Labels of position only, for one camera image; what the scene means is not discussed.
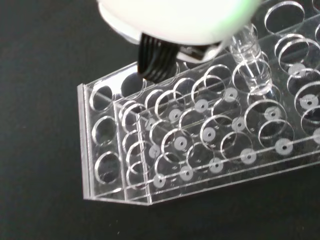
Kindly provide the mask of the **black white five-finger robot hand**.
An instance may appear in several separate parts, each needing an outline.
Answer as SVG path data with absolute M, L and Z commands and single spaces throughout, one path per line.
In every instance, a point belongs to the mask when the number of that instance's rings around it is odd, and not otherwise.
M 102 19 L 138 46 L 137 71 L 155 84 L 177 60 L 213 60 L 259 9 L 259 0 L 99 0 Z

